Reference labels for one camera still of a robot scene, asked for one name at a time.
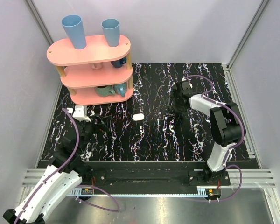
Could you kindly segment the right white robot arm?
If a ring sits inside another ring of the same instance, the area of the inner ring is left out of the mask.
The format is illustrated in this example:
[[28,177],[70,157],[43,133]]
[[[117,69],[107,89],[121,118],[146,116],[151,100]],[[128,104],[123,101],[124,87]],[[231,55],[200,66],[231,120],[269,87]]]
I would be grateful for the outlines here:
[[168,112],[197,110],[210,119],[211,136],[214,145],[198,180],[213,185],[226,176],[226,163],[234,147],[244,139],[245,126],[238,105],[234,102],[222,103],[203,94],[195,93],[189,82],[184,80],[173,85],[170,91]]

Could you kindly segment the pink mug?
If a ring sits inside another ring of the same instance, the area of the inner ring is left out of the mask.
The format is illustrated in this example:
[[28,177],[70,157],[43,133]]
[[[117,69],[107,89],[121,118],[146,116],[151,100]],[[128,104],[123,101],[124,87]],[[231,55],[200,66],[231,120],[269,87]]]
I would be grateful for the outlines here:
[[94,70],[99,70],[103,67],[103,63],[92,63],[91,66]]

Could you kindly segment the light blue cup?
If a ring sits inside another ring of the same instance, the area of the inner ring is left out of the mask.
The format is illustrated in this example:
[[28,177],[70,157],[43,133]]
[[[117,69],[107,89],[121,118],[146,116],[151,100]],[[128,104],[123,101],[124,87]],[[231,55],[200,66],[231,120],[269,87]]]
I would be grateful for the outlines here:
[[116,47],[120,41],[119,21],[113,18],[106,19],[101,23],[105,39],[110,47]]
[[75,49],[86,47],[83,22],[79,15],[67,15],[61,20],[61,24]]

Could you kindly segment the white earbud charging case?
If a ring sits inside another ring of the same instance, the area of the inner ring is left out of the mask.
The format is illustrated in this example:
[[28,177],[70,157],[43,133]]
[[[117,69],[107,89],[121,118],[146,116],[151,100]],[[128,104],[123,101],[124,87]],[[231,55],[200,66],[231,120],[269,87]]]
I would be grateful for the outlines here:
[[133,120],[134,121],[141,121],[145,118],[143,113],[137,113],[133,115]]

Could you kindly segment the pink three-tier shelf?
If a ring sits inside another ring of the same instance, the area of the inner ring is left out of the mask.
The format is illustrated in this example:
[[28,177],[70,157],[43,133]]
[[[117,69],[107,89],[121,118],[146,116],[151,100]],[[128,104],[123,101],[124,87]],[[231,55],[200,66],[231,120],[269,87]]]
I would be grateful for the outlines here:
[[[76,105],[101,105],[118,103],[132,97],[133,68],[130,60],[131,43],[124,36],[120,36],[119,45],[110,47],[104,35],[86,37],[86,47],[75,49],[69,39],[61,39],[47,50],[47,59],[56,67],[61,82],[70,92],[70,97]],[[126,57],[126,64],[121,68],[114,68],[111,61]],[[103,63],[103,67],[94,70],[92,63]],[[125,97],[100,97],[95,87],[127,83]]]

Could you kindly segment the left light blue cup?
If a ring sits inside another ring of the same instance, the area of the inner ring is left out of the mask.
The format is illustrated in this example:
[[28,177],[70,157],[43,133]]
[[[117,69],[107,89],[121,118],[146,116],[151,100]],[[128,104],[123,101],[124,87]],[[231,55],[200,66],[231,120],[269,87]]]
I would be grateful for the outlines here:
[[75,49],[86,47],[83,22],[79,15],[67,15],[61,20],[61,24]]

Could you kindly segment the dark blue mug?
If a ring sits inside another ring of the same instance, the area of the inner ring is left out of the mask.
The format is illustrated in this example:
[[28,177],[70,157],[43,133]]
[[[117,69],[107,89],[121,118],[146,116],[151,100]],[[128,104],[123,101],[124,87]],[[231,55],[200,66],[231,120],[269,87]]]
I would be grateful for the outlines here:
[[111,61],[111,64],[114,68],[121,68],[124,64],[126,64],[126,57],[123,57],[116,61]]

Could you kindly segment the right light blue cup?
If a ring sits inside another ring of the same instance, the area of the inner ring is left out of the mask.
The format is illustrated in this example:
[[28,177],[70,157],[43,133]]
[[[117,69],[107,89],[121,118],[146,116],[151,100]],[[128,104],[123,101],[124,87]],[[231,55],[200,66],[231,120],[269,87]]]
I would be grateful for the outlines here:
[[101,23],[105,39],[110,47],[116,47],[120,41],[119,21],[113,18],[106,19]]

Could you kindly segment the green ceramic mug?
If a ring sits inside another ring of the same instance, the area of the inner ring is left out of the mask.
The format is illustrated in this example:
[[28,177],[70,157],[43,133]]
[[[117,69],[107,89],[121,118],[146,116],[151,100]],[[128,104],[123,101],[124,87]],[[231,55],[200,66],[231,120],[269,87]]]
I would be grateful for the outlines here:
[[115,91],[111,85],[106,85],[106,86],[97,86],[95,87],[95,92],[100,96],[100,97],[108,97],[108,96],[114,96]]

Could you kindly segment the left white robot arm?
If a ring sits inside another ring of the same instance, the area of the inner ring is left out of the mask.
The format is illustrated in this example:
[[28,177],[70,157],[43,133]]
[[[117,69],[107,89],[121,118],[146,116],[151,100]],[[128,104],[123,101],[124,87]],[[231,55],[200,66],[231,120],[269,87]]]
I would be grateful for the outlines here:
[[43,224],[55,207],[78,185],[83,185],[81,198],[93,192],[91,187],[99,183],[101,171],[93,170],[80,155],[91,138],[99,132],[107,132],[100,116],[87,118],[83,125],[72,122],[74,131],[61,138],[44,174],[14,209],[8,209],[3,218],[10,224]]

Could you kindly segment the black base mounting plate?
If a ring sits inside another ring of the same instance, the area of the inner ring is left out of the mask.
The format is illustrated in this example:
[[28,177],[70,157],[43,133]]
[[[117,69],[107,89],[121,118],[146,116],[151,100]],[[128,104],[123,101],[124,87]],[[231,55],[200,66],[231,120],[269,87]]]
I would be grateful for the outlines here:
[[204,161],[88,161],[95,184],[110,194],[193,194],[197,187],[229,187],[227,171],[209,178]]

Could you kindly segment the teal ceramic mug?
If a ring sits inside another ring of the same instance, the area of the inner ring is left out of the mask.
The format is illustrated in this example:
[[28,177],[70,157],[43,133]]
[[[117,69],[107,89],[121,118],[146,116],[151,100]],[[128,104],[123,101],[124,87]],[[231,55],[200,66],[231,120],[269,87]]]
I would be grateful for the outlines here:
[[125,94],[127,92],[127,83],[113,85],[113,89],[117,95],[125,97]]

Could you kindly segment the black marbled table mat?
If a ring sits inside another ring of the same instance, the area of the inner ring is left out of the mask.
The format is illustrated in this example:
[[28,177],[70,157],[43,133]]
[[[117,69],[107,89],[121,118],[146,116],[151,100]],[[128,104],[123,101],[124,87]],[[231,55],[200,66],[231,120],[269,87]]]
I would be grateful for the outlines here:
[[[88,114],[105,117],[108,130],[94,135],[81,157],[87,161],[202,161],[214,140],[210,120],[196,110],[168,116],[166,104],[172,86],[192,75],[190,84],[202,93],[214,84],[209,97],[231,102],[219,63],[137,63],[133,65],[133,96],[121,103],[88,107]],[[133,115],[145,118],[134,121]]]

